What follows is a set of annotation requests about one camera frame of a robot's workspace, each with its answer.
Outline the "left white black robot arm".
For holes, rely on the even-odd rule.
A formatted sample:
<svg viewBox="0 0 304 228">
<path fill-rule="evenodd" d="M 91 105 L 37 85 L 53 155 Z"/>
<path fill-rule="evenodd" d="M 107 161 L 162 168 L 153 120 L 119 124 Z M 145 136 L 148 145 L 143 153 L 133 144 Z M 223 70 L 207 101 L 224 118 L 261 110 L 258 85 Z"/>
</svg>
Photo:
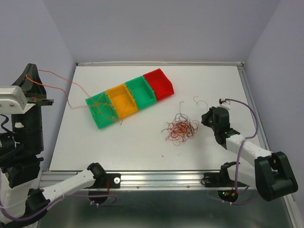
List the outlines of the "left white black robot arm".
<svg viewBox="0 0 304 228">
<path fill-rule="evenodd" d="M 29 63 L 10 86 L 0 89 L 0 225 L 22 228 L 41 219 L 59 199 L 88 187 L 108 184 L 99 163 L 56 185 L 34 189 L 44 149 L 42 111 L 52 105 L 35 64 Z"/>
</svg>

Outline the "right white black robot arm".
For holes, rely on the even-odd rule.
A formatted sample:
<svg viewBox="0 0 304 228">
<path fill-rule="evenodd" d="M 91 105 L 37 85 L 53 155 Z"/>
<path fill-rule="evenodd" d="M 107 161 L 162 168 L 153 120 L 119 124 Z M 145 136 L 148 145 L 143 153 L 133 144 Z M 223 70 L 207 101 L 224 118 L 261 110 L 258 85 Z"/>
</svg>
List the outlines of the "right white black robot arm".
<svg viewBox="0 0 304 228">
<path fill-rule="evenodd" d="M 298 191 L 287 155 L 263 149 L 231 128 L 227 109 L 211 107 L 201 118 L 201 123 L 213 130 L 216 142 L 237 155 L 236 161 L 224 163 L 215 175 L 204 174 L 206 187 L 232 187 L 241 183 L 256 189 L 266 201 Z"/>
</svg>

